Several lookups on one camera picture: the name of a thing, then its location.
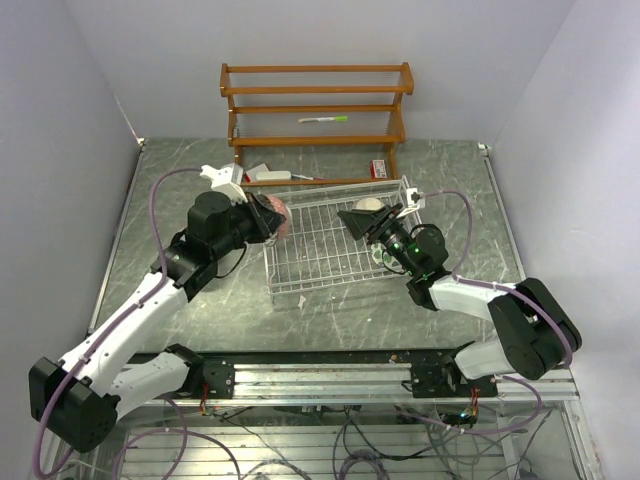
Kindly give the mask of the purple pattern cream bowl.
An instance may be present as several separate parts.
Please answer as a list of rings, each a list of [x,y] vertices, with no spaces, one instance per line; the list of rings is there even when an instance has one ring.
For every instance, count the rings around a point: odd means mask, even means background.
[[[367,197],[367,198],[362,198],[358,200],[354,206],[354,209],[375,212],[382,209],[384,206],[385,206],[384,202],[381,201],[380,199]]]

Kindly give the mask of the green leaf pattern bowl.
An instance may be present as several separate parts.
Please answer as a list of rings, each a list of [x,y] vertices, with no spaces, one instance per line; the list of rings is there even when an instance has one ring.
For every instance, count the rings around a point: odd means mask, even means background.
[[[371,258],[377,265],[391,267],[395,259],[385,250],[384,246],[380,243],[375,243],[370,246]]]

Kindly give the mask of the white wire dish rack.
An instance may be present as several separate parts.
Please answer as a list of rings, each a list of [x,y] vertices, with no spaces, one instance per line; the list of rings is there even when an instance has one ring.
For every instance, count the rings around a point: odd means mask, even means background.
[[[288,207],[290,226],[284,238],[263,249],[269,293],[302,293],[399,274],[397,260],[391,267],[375,264],[370,245],[354,240],[337,212],[367,197],[405,205],[408,188],[402,178],[278,193]]]

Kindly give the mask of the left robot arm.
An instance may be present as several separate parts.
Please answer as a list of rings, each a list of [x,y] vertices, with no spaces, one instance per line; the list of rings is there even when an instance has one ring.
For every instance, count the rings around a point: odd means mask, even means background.
[[[250,244],[282,238],[289,208],[273,195],[241,203],[208,191],[134,293],[101,327],[58,361],[39,359],[28,374],[32,417],[80,453],[93,450],[132,410],[163,393],[192,397],[203,387],[204,360],[175,344],[129,371],[123,368],[164,320],[212,280],[219,263]]]

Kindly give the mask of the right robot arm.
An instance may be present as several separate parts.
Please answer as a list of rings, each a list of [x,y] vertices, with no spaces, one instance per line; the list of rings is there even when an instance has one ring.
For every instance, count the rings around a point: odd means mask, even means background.
[[[515,372],[538,380],[568,366],[581,348],[578,329],[542,281],[527,278],[517,284],[499,284],[446,270],[449,253],[441,230],[433,224],[406,230],[399,205],[340,211],[338,217],[354,239],[380,245],[398,261],[410,277],[406,287],[416,305],[493,324],[495,340],[458,348],[453,364],[442,369],[440,380],[448,393],[463,395],[476,379],[489,375]]]

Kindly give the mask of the wooden shelf rack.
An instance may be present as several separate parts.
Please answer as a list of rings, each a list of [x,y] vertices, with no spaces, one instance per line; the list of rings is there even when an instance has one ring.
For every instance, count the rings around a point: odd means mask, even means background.
[[[413,94],[408,62],[351,65],[222,64],[219,92],[227,102],[226,139],[241,165],[249,148],[378,145],[389,179],[406,139],[402,102]],[[299,118],[348,116],[345,123]]]

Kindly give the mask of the white rectangular eraser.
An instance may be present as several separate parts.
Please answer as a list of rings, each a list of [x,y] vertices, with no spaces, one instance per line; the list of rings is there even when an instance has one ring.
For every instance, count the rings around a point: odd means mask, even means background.
[[[289,171],[261,171],[256,174],[256,180],[259,182],[279,182],[290,179],[291,173]]]

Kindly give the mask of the red tipped pen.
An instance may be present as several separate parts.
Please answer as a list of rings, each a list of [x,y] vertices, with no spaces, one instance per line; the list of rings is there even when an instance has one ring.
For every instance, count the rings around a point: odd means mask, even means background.
[[[291,173],[291,178],[298,181],[319,181],[321,178]]]

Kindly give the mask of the red white small box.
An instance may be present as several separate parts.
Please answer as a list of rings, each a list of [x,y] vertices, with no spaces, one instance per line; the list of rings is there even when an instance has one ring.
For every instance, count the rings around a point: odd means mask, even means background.
[[[388,174],[385,161],[382,159],[371,160],[370,173],[373,179],[386,179]]]

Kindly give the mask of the green capped marker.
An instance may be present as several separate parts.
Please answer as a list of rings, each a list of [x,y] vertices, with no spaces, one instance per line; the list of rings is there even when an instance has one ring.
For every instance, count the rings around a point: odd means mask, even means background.
[[[345,123],[348,121],[348,116],[322,116],[322,117],[305,117],[299,118],[298,123]]]

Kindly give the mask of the aluminium mounting rail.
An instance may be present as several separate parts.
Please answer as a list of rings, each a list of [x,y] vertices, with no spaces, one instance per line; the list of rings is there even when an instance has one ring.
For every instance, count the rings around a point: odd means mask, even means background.
[[[477,388],[483,401],[566,401],[579,398],[573,377],[552,371],[538,381],[491,377],[452,388],[434,371],[408,363],[204,364],[202,382],[217,405],[315,405],[444,402],[465,403]]]

